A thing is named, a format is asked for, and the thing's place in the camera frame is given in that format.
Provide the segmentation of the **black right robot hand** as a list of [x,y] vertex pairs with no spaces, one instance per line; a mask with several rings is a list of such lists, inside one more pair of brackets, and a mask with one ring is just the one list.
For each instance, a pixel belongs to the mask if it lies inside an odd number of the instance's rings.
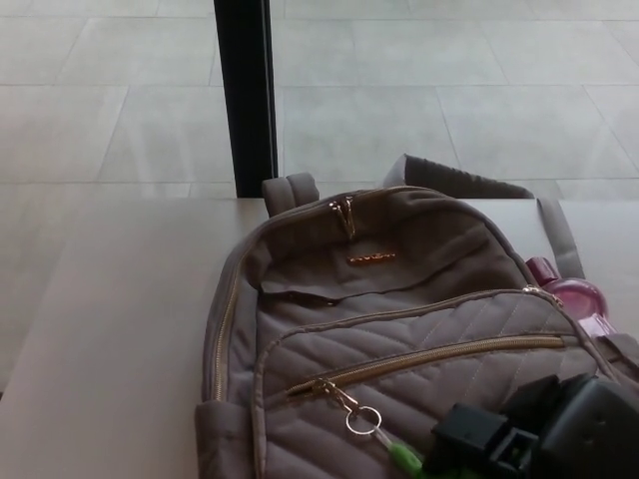
[[422,467],[462,478],[635,478],[638,399],[594,375],[519,387],[497,412],[457,403]]

